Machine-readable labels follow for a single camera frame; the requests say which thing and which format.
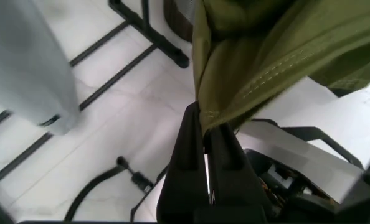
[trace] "wire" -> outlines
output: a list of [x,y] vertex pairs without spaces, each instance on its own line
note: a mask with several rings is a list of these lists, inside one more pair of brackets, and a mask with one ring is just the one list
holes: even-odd
[[113,177],[121,172],[123,172],[125,170],[125,168],[123,168],[122,166],[116,166],[102,174],[100,174],[99,176],[97,176],[96,178],[94,178],[93,180],[91,180],[81,191],[80,193],[77,195],[77,197],[74,199],[73,203],[71,204],[69,210],[67,211],[66,213],[66,216],[65,216],[65,219],[64,221],[72,221],[73,220],[73,217],[75,215],[75,212],[77,211],[78,207],[80,206],[80,204],[83,202],[84,198],[87,196],[88,193],[90,193],[90,191],[96,187],[98,184],[100,184],[101,182],[109,179],[110,177]]

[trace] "olive green cloth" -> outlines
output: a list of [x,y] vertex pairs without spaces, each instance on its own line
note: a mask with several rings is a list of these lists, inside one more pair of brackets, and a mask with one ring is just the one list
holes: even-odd
[[234,128],[309,76],[332,89],[370,82],[370,0],[196,1],[193,61],[203,133]]

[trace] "floor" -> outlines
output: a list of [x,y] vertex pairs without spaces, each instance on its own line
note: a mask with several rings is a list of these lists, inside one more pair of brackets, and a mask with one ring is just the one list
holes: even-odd
[[[140,12],[139,1],[124,1]],[[37,0],[68,60],[111,31],[123,19],[101,0]],[[151,1],[151,24],[185,54],[191,44],[176,37],[163,19],[163,1]],[[79,101],[93,93],[151,43],[127,27],[73,68]],[[195,99],[192,62],[177,67],[155,50],[92,103],[78,126],[55,136],[0,181],[0,204],[19,222],[62,220],[81,188],[125,156],[134,170],[151,180],[169,162],[184,109]],[[304,79],[257,117],[281,126],[314,125],[360,159],[370,161],[370,87],[343,98]],[[45,130],[12,116],[0,125],[0,170]],[[322,142],[316,146],[336,155]],[[120,174],[100,184],[79,208],[75,220],[127,221],[143,194]],[[154,205],[141,220],[156,218]]]

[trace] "black metal rack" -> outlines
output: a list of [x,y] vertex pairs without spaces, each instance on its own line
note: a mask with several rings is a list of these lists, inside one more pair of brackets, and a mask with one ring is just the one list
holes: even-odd
[[[108,42],[112,37],[121,32],[124,28],[128,26],[133,26],[142,35],[144,35],[152,45],[149,46],[144,52],[142,52],[137,58],[131,61],[123,69],[121,69],[115,76],[109,79],[105,84],[103,84],[99,89],[97,89],[92,95],[85,99],[80,105],[80,111],[83,111],[91,103],[93,103],[100,95],[106,92],[111,86],[113,86],[121,77],[127,74],[133,67],[140,63],[145,57],[147,57],[155,49],[160,49],[169,58],[171,58],[179,67],[186,68],[189,66],[188,57],[181,51],[181,49],[175,47],[170,43],[163,35],[155,31],[149,23],[149,2],[148,0],[141,0],[143,19],[133,12],[126,5],[122,3],[121,0],[109,0],[109,6],[115,12],[117,12],[121,17],[125,19],[120,25],[110,31],[108,34],[104,35],[100,40],[91,45],[87,50],[82,52],[80,55],[75,57],[70,61],[70,66],[74,67],[78,65],[81,61],[87,58],[90,54],[96,51],[104,43]],[[12,113],[10,111],[3,111],[0,113],[0,124],[7,120]],[[25,161],[29,156],[31,156],[36,150],[38,150],[42,145],[44,145],[48,140],[50,140],[54,135],[52,133],[45,133],[33,144],[31,144],[27,149],[25,149],[20,155],[18,155],[13,161],[0,170],[0,180],[5,178],[10,172],[12,172],[18,165]],[[14,221],[9,217],[9,215],[0,207],[0,221],[1,223],[14,223]]]

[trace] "cable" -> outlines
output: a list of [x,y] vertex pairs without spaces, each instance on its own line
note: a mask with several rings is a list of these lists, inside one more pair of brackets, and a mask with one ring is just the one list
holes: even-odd
[[77,195],[77,197],[74,199],[72,205],[70,206],[69,210],[66,213],[64,221],[72,221],[73,217],[75,215],[75,212],[77,211],[78,207],[80,206],[81,202],[83,202],[84,198],[87,196],[87,194],[99,183],[109,179],[110,177],[113,177],[125,170],[122,166],[116,166],[103,174],[97,176],[93,180],[91,180]]

